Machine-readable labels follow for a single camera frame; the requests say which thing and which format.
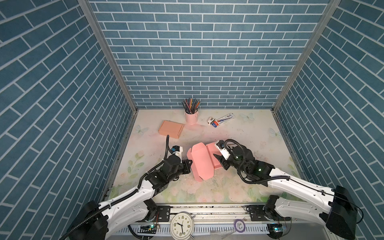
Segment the toothpaste tube packet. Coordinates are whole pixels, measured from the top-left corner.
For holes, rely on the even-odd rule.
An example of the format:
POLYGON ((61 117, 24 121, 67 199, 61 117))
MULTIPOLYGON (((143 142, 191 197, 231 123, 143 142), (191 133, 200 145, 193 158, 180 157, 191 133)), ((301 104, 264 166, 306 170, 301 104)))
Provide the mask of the toothpaste tube packet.
POLYGON ((225 115, 219 119, 213 119, 211 121, 210 125, 213 126, 214 128, 217 128, 218 126, 223 125, 223 124, 227 123, 228 121, 231 121, 235 118, 236 118, 236 116, 233 113, 230 113, 230 114, 227 114, 227 115, 225 115))

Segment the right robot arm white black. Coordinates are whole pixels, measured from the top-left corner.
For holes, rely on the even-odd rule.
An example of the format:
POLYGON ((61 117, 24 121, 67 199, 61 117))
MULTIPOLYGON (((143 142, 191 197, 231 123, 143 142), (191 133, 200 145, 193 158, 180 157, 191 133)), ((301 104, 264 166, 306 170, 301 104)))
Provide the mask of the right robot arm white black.
POLYGON ((235 168, 245 184, 263 185, 299 198, 290 201, 277 195, 269 196, 263 207, 267 219, 305 220, 325 226, 345 240, 355 239, 361 209, 346 188, 324 187, 292 176, 269 163, 256 160, 249 149, 231 139, 218 141, 216 148, 220 154, 214 154, 214 157, 221 166, 225 170, 235 168))

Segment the pink paper box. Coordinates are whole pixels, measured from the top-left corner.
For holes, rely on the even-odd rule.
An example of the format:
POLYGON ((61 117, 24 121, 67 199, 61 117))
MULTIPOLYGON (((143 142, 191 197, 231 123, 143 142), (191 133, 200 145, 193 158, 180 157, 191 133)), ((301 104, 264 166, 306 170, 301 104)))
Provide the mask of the pink paper box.
POLYGON ((221 163, 214 154, 219 157, 222 155, 216 143, 207 145, 198 143, 188 150, 187 157, 193 161, 191 170, 197 182, 203 182, 212 178, 215 170, 222 168, 221 163))

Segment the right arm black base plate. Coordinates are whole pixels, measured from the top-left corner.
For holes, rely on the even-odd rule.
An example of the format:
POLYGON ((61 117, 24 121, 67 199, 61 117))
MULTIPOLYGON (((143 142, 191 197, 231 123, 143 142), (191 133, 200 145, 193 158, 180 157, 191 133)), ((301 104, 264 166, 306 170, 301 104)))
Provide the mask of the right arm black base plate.
POLYGON ((245 207, 246 211, 249 213, 251 221, 260 222, 260 221, 290 221, 290 217, 280 216, 274 209, 265 210, 263 205, 249 205, 245 207))

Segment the orange paper box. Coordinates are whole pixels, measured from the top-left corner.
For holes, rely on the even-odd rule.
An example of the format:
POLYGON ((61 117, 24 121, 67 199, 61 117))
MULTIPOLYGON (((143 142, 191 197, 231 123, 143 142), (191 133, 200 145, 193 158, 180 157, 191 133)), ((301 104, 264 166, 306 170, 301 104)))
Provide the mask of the orange paper box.
POLYGON ((163 121, 159 128, 159 134, 162 136, 170 136, 170 138, 179 139, 184 129, 184 124, 171 121, 163 121))

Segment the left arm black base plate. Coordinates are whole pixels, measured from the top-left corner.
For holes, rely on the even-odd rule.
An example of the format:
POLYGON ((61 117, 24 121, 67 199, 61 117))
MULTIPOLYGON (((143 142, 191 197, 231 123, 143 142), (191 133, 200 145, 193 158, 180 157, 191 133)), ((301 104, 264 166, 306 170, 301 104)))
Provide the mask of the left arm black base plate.
POLYGON ((146 220, 148 222, 168 222, 170 220, 171 206, 156 206, 150 208, 146 220))

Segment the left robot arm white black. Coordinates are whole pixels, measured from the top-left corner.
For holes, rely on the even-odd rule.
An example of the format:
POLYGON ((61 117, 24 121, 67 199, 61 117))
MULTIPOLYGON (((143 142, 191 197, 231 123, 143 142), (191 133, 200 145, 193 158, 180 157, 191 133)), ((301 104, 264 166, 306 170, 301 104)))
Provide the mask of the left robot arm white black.
POLYGON ((158 208, 153 197, 179 176, 189 174, 192 163, 172 154, 142 175, 136 187, 111 200, 86 203, 61 239, 106 240, 135 222, 153 219, 158 208))

